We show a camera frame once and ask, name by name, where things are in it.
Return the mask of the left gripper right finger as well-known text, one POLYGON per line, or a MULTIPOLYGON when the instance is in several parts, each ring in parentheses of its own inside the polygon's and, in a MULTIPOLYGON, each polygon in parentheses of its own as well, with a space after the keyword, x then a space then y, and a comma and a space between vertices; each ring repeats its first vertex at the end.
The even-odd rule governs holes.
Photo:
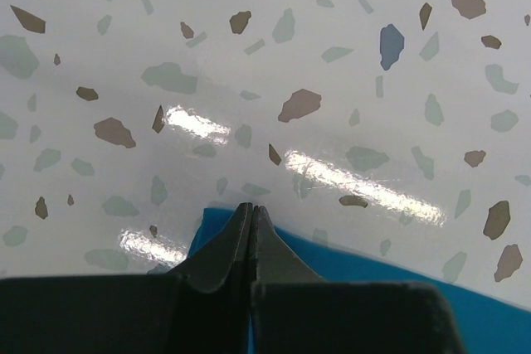
POLYGON ((329 282, 251 219, 251 320, 257 353, 462 353, 450 306, 424 283, 329 282))

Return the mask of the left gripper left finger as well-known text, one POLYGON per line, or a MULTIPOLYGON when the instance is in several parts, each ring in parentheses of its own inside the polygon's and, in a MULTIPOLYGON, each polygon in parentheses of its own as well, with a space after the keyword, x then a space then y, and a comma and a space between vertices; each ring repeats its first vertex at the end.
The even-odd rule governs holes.
POLYGON ((246 352, 252 213, 163 274, 4 279, 2 352, 246 352))

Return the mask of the blue t shirt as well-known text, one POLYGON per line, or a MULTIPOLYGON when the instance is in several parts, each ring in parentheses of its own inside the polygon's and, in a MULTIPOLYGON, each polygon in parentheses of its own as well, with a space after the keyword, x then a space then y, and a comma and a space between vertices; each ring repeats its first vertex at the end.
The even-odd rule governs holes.
POLYGON ((186 353, 527 353, 530 314, 280 233, 262 206, 205 211, 186 353))

